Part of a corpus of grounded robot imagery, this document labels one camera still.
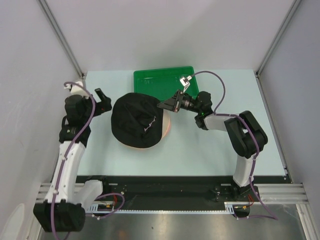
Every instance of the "gray wall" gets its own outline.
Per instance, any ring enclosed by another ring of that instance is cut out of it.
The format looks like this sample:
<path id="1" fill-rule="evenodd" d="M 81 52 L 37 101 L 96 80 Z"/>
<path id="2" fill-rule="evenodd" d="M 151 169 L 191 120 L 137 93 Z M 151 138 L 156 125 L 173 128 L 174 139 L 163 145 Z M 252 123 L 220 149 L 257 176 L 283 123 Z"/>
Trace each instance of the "gray wall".
<path id="1" fill-rule="evenodd" d="M 24 204 L 22 239 L 58 156 L 63 82 L 76 73 L 36 0 L 0 1 L 0 53 L 0 236 Z"/>
<path id="2" fill-rule="evenodd" d="M 320 226 L 320 1 L 305 0 L 261 82 L 289 171 Z"/>

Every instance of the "floor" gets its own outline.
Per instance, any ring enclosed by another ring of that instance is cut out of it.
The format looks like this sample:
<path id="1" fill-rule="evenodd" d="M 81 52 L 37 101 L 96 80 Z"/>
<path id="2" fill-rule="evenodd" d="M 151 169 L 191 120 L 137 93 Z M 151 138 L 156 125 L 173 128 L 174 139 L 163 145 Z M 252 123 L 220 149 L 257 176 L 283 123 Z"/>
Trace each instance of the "floor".
<path id="1" fill-rule="evenodd" d="M 134 71 L 89 71 L 86 87 L 91 93 L 101 88 L 112 104 L 134 91 Z M 216 70 L 225 82 L 225 100 L 219 113 L 253 113 L 268 136 L 268 143 L 259 155 L 254 174 L 283 176 L 284 168 L 267 117 L 254 72 Z M 197 75 L 200 91 L 211 93 L 213 105 L 219 102 L 223 88 L 210 74 Z M 230 176 L 236 169 L 237 154 L 228 134 L 204 131 L 196 126 L 195 113 L 170 112 L 171 130 L 156 146 L 138 150 L 118 142 L 111 132 L 111 112 L 95 117 L 91 135 L 81 159 L 78 175 L 107 176 Z"/>
<path id="2" fill-rule="evenodd" d="M 305 240 L 296 205 L 271 205 L 279 221 L 253 218 L 236 220 L 214 214 L 115 214 L 88 218 L 84 229 L 68 240 Z M 266 214 L 253 206 L 252 214 Z M 42 232 L 39 240 L 54 240 Z"/>

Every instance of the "black cloth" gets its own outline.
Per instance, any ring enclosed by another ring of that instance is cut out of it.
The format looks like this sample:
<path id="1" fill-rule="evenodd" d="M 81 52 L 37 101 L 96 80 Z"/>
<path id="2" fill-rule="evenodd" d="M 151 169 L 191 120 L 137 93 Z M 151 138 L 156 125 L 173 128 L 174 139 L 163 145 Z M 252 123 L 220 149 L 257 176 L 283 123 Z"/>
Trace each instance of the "black cloth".
<path id="1" fill-rule="evenodd" d="M 156 145 L 162 138 L 164 110 L 160 101 L 149 95 L 131 92 L 114 104 L 111 130 L 115 138 L 128 146 L 145 149 Z"/>

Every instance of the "white logo on black cloth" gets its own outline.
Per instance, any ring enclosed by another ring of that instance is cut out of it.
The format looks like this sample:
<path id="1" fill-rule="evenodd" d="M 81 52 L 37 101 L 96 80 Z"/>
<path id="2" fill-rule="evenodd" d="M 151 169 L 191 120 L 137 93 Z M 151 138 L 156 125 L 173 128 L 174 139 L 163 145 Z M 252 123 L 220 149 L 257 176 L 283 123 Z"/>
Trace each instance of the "white logo on black cloth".
<path id="1" fill-rule="evenodd" d="M 152 124 L 153 124 L 155 121 L 156 121 L 156 116 L 154 116 L 152 122 L 149 123 L 149 126 L 144 129 L 144 132 L 146 132 L 149 128 L 151 128 Z"/>

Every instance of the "cable connector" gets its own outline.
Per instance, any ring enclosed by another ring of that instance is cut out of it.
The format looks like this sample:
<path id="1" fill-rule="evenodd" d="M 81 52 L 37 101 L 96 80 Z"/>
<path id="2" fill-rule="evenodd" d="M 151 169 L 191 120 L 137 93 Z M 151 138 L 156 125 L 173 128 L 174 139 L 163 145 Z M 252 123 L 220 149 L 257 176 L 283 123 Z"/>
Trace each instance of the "cable connector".
<path id="1" fill-rule="evenodd" d="M 187 89 L 188 89 L 188 87 L 190 86 L 190 80 L 192 79 L 192 76 L 187 76 L 187 77 L 185 77 L 185 76 L 182 76 L 181 78 L 180 78 L 180 83 L 182 84 L 182 86 L 183 86 L 183 93 L 185 93 L 186 91 L 187 91 Z"/>

